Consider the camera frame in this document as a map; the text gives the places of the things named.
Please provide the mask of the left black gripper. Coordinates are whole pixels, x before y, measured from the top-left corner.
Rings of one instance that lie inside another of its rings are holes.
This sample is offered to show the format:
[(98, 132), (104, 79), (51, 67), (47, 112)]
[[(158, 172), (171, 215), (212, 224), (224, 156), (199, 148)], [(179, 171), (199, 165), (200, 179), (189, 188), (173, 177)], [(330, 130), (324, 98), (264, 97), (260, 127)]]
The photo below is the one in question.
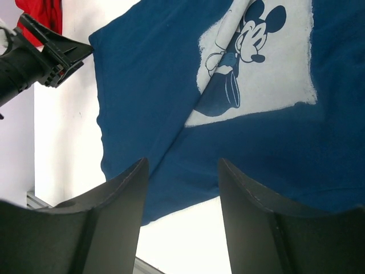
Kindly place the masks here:
[(68, 39), (23, 14), (20, 23), (43, 45), (39, 51), (18, 30), (2, 27), (6, 50), (1, 55), (1, 106), (8, 103), (35, 82), (57, 88), (93, 53), (85, 43)]

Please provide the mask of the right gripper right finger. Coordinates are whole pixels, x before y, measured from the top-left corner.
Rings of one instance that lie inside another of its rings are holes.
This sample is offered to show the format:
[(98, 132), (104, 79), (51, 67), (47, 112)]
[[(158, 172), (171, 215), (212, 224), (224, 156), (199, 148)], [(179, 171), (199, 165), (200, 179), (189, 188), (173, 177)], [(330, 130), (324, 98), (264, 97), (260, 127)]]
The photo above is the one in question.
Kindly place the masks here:
[(364, 207), (329, 213), (286, 198), (218, 162), (233, 273), (363, 273)]

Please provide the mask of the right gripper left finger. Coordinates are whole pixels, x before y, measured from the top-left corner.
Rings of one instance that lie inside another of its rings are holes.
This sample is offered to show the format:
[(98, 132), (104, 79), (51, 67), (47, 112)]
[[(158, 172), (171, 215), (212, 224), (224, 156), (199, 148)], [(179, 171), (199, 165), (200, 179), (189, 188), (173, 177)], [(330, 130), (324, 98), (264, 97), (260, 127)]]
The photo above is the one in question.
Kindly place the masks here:
[(132, 273), (149, 164), (53, 208), (1, 201), (2, 273)]

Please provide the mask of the blue mickey t shirt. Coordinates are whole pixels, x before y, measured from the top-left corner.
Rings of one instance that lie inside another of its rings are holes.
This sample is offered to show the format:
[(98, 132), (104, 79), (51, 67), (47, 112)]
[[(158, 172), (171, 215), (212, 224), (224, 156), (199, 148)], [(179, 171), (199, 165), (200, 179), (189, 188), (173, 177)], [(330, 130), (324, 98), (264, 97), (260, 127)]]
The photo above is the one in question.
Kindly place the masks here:
[(314, 208), (364, 203), (363, 1), (140, 1), (90, 38), (111, 179), (149, 160), (149, 224), (217, 163)]

